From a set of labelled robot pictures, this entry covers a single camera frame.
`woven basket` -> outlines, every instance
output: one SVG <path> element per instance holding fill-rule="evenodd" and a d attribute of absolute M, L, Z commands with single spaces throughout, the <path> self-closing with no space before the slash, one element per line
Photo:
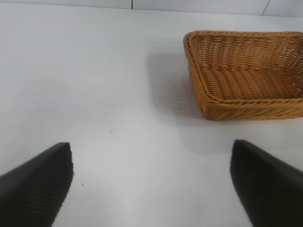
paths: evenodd
<path fill-rule="evenodd" d="M 196 31 L 184 47 L 206 118 L 303 116 L 303 33 Z"/>

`white tabletop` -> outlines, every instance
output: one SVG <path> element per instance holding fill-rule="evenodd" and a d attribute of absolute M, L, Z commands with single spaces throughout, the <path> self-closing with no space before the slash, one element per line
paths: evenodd
<path fill-rule="evenodd" d="M 303 119 L 206 120 L 193 30 L 303 30 L 303 18 L 0 4 L 0 173 L 59 141 L 75 176 L 54 227 L 249 227 L 234 139 L 303 169 Z"/>

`wall tile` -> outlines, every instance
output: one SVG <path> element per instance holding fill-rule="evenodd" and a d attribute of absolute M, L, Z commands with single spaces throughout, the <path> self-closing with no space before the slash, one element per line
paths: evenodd
<path fill-rule="evenodd" d="M 268 0 L 134 0 L 134 9 L 262 15 Z"/>
<path fill-rule="evenodd" d="M 303 17 L 303 0 L 271 0 L 264 15 Z"/>
<path fill-rule="evenodd" d="M 130 9 L 132 0 L 0 0 L 0 2 Z"/>

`basket weave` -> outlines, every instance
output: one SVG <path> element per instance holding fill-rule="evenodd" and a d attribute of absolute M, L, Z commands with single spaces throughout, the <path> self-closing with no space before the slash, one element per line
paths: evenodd
<path fill-rule="evenodd" d="M 184 47 L 206 118 L 303 116 L 303 33 L 195 31 Z"/>

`basket rim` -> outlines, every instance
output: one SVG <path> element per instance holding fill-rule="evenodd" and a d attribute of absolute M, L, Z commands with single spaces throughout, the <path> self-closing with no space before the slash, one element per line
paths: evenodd
<path fill-rule="evenodd" d="M 221 99 L 214 95 L 212 95 L 207 86 L 204 78 L 201 76 L 200 67 L 198 67 L 198 62 L 194 58 L 190 41 L 197 36 L 227 36 L 227 37 L 255 37 L 255 38 L 267 38 L 267 37 L 300 37 L 303 39 L 303 32 L 297 31 L 282 31 L 282 32 L 252 32 L 252 31 L 212 31 L 212 30 L 203 30 L 203 31 L 193 31 L 189 32 L 184 36 L 183 44 L 185 48 L 185 54 L 187 60 L 193 63 L 195 70 L 198 74 L 198 80 L 203 89 L 203 98 L 206 102 L 220 106 L 220 105 L 238 105 L 238 104 L 259 104 L 259 105 L 269 105 L 273 104 L 274 106 L 281 105 L 284 106 L 287 104 L 299 105 L 301 104 L 303 107 L 303 97 L 302 98 L 264 98 L 264 99 Z"/>

